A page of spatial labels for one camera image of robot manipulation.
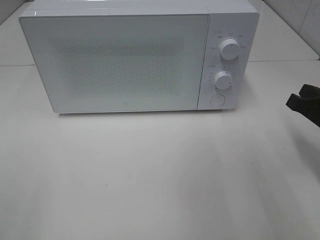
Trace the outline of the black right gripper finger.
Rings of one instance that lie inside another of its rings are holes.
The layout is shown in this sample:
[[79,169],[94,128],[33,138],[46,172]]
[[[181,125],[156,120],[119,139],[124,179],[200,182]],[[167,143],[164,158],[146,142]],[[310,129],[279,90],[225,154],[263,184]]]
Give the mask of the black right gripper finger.
[[299,91],[299,97],[302,99],[319,99],[320,98],[320,88],[304,84]]
[[320,126],[320,97],[301,97],[292,93],[286,102],[292,111],[298,112],[312,123]]

